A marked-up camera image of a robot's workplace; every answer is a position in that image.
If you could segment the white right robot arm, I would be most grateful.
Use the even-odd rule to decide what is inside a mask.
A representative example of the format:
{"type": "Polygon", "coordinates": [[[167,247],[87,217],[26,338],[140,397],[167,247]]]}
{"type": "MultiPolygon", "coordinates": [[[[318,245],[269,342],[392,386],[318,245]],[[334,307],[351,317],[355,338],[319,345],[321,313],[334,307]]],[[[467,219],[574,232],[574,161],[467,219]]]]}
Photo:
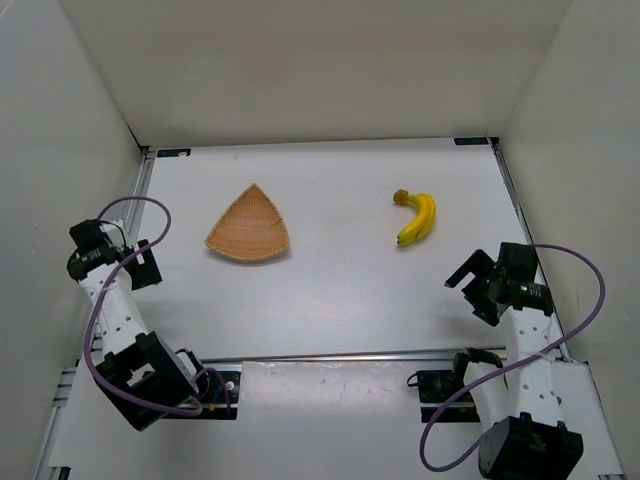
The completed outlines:
{"type": "Polygon", "coordinates": [[[566,479],[582,457],[583,439],[568,429],[553,385],[551,342],[554,303],[536,280],[538,256],[529,245],[504,242],[492,259],[478,249],[446,280],[465,277],[464,298],[475,316],[502,330],[506,364],[489,352],[467,348],[454,371],[462,384],[492,374],[471,396],[484,433],[478,468],[485,479],[566,479]]]}

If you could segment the yellow fake banana bunch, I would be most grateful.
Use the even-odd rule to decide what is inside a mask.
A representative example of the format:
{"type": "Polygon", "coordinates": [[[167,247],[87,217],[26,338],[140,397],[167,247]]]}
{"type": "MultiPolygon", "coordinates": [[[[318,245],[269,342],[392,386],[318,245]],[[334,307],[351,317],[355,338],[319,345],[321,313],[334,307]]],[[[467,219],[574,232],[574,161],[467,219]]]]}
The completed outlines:
{"type": "Polygon", "coordinates": [[[411,245],[424,238],[433,228],[436,219],[436,203],[427,193],[410,194],[400,189],[393,195],[393,202],[398,206],[409,206],[415,210],[414,219],[408,223],[396,237],[400,247],[411,245]]]}

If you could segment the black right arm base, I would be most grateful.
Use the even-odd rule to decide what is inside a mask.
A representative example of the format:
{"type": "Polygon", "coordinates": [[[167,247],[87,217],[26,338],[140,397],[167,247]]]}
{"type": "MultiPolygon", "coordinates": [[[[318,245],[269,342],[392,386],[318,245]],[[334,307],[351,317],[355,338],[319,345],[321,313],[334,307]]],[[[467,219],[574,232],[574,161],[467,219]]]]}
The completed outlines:
{"type": "MultiPolygon", "coordinates": [[[[421,422],[427,424],[437,408],[463,387],[462,377],[450,370],[418,370],[406,380],[408,388],[418,392],[421,422]]],[[[456,400],[436,420],[437,423],[479,423],[480,418],[470,393],[456,400]]]]}

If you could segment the blue left corner label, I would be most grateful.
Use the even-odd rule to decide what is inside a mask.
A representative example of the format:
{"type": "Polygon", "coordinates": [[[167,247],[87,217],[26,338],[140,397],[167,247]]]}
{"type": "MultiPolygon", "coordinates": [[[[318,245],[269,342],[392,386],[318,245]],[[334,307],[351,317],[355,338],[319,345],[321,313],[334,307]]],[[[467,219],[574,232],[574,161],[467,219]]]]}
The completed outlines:
{"type": "Polygon", "coordinates": [[[156,152],[157,158],[180,158],[180,157],[188,157],[190,155],[191,155],[190,148],[159,149],[156,152]]]}

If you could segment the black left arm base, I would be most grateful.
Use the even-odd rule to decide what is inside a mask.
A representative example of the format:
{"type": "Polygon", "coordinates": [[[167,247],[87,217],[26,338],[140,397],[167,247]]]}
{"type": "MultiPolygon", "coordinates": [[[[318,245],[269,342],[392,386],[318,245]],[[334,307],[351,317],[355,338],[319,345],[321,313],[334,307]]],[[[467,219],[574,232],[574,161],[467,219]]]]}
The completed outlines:
{"type": "Polygon", "coordinates": [[[202,406],[202,411],[197,417],[185,417],[180,415],[165,414],[162,412],[145,409],[141,418],[151,425],[163,418],[179,420],[235,420],[237,418],[238,402],[241,387],[241,369],[239,364],[214,364],[206,365],[197,361],[193,363],[187,356],[181,355],[180,359],[185,363],[188,371],[195,375],[203,368],[217,368],[225,385],[217,379],[212,372],[205,372],[197,380],[199,392],[196,398],[202,406]]]}

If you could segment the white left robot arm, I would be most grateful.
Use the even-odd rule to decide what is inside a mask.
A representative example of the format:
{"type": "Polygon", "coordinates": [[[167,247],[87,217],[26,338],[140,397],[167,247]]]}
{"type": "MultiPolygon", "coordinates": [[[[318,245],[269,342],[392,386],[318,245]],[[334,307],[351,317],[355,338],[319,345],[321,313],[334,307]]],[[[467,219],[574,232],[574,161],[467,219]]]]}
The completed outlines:
{"type": "Polygon", "coordinates": [[[162,281],[153,252],[144,252],[108,282],[113,269],[136,247],[128,242],[120,222],[85,220],[70,228],[76,245],[67,271],[97,302],[105,298],[97,316],[103,359],[97,372],[113,387],[141,400],[177,408],[200,395],[207,381],[195,376],[203,369],[188,349],[172,350],[145,326],[133,292],[162,281]]]}

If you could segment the aluminium front rail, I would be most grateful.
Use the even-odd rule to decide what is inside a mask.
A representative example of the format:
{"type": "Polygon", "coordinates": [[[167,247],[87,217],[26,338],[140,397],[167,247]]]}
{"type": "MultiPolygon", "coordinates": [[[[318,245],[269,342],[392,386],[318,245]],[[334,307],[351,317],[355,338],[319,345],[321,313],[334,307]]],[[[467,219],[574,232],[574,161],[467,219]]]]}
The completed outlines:
{"type": "Polygon", "coordinates": [[[199,358],[207,364],[242,362],[449,362],[463,347],[440,350],[407,350],[397,352],[365,352],[351,354],[310,354],[310,355],[231,355],[200,354],[199,358]]]}

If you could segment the triangular woven fruit basket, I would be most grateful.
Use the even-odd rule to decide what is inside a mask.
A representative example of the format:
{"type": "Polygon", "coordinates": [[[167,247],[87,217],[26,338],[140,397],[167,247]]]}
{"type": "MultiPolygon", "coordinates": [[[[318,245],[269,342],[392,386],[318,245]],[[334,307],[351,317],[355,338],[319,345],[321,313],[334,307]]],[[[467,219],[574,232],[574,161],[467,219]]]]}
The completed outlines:
{"type": "Polygon", "coordinates": [[[290,238],[274,202],[253,183],[225,210],[204,244],[231,260],[259,262],[285,252],[290,238]]]}

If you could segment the blue right corner label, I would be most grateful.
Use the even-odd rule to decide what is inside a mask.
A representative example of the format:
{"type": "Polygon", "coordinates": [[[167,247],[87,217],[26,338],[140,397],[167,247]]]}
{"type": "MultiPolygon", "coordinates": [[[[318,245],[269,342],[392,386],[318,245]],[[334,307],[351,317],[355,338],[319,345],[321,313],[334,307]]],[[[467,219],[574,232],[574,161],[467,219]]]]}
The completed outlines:
{"type": "Polygon", "coordinates": [[[480,146],[488,145],[489,140],[486,137],[455,137],[454,144],[456,146],[480,146]]]}

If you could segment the blue corner label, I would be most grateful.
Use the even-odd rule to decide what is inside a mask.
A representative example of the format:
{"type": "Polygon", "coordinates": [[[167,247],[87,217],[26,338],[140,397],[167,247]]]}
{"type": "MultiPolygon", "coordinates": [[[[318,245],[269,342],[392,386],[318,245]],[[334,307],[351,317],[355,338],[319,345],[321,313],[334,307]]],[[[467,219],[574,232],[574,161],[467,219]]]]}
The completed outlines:
{"type": "Polygon", "coordinates": [[[156,152],[157,158],[180,158],[180,157],[188,157],[190,155],[191,155],[190,148],[159,149],[156,152]]]}
{"type": "Polygon", "coordinates": [[[455,137],[454,144],[456,146],[480,146],[488,145],[489,140],[486,137],[455,137]]]}

